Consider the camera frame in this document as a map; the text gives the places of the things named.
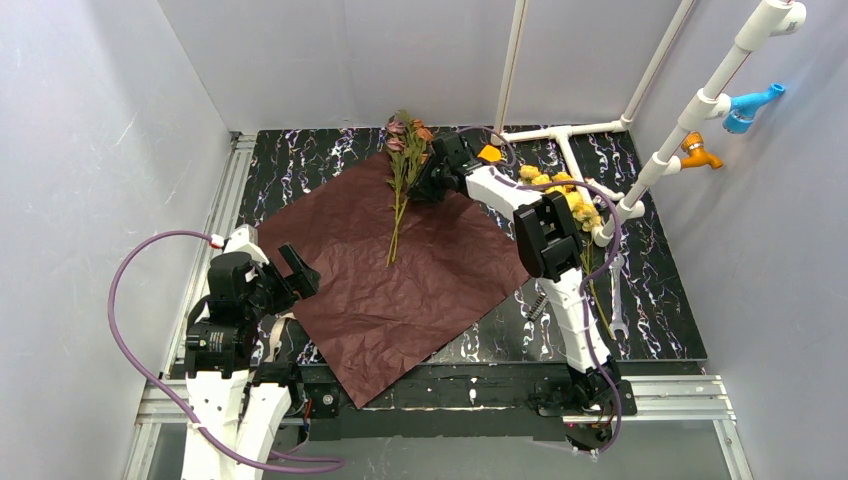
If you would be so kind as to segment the orange fake flower stem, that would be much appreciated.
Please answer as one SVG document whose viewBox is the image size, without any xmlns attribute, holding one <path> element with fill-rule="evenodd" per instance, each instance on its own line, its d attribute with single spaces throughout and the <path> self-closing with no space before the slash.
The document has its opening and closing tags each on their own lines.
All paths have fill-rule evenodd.
<svg viewBox="0 0 848 480">
<path fill-rule="evenodd" d="M 406 208 L 408 205 L 408 197 L 407 197 L 407 188 L 408 185 L 414 180 L 416 175 L 420 172 L 421 167 L 425 163 L 428 158 L 428 148 L 434 138 L 432 131 L 424 125 L 423 121 L 419 118 L 414 118 L 411 116 L 406 110 L 397 110 L 393 115 L 397 116 L 399 120 L 404 122 L 407 127 L 406 141 L 408 148 L 408 173 L 406 176 L 406 183 L 404 189 L 403 196 L 403 207 L 402 207 L 402 219 L 406 212 Z M 395 260 L 397 257 L 398 250 L 398 242 L 396 248 Z"/>
</svg>

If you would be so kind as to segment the maroon wrapping paper sheet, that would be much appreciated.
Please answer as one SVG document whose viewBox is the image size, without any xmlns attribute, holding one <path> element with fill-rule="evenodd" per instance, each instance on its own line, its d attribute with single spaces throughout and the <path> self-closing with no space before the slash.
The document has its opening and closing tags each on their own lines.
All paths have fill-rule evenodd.
<svg viewBox="0 0 848 480">
<path fill-rule="evenodd" d="M 282 272 L 290 244 L 320 275 L 294 314 L 357 407 L 483 318 L 529 278 L 515 243 L 457 193 L 394 219 L 389 160 L 375 154 L 258 227 Z"/>
</svg>

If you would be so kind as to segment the yellow fake flower bunch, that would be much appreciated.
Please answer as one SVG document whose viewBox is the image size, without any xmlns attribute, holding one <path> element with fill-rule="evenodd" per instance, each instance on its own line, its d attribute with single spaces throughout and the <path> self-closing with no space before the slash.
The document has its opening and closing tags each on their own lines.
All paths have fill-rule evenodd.
<svg viewBox="0 0 848 480">
<path fill-rule="evenodd" d="M 565 171 L 550 176 L 533 165 L 522 165 L 519 169 L 519 178 L 523 185 L 545 185 L 553 182 L 573 180 L 573 177 Z M 606 208 L 606 203 L 603 200 L 585 200 L 577 187 L 573 185 L 551 186 L 547 187 L 544 192 L 559 192 L 565 196 L 573 219 L 583 232 L 590 233 L 594 227 L 601 226 L 602 219 L 599 211 Z M 615 339 L 615 334 L 609 325 L 607 316 L 600 306 L 600 300 L 598 299 L 593 281 L 589 282 L 589 290 L 607 333 L 612 339 Z"/>
</svg>

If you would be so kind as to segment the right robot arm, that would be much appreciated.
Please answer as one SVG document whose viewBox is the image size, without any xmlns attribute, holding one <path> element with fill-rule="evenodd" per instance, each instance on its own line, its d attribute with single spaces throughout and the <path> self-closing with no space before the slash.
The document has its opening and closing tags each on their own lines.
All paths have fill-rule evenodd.
<svg viewBox="0 0 848 480">
<path fill-rule="evenodd" d="M 620 373 L 585 296 L 582 239 L 566 197 L 484 164 L 457 133 L 434 139 L 410 196 L 438 202 L 449 191 L 512 217 L 519 259 L 546 294 L 565 343 L 570 398 L 581 409 L 611 405 L 622 413 Z"/>
</svg>

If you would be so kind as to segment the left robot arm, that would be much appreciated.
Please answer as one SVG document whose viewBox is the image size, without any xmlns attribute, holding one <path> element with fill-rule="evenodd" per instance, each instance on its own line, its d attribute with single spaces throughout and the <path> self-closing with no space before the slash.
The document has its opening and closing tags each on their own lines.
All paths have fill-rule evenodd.
<svg viewBox="0 0 848 480">
<path fill-rule="evenodd" d="M 279 252 L 290 269 L 251 253 L 212 259 L 208 314 L 187 330 L 186 389 L 192 412 L 184 479 L 260 479 L 274 437 L 292 405 L 293 369 L 268 359 L 253 367 L 259 324 L 316 294 L 320 275 L 290 244 Z"/>
</svg>

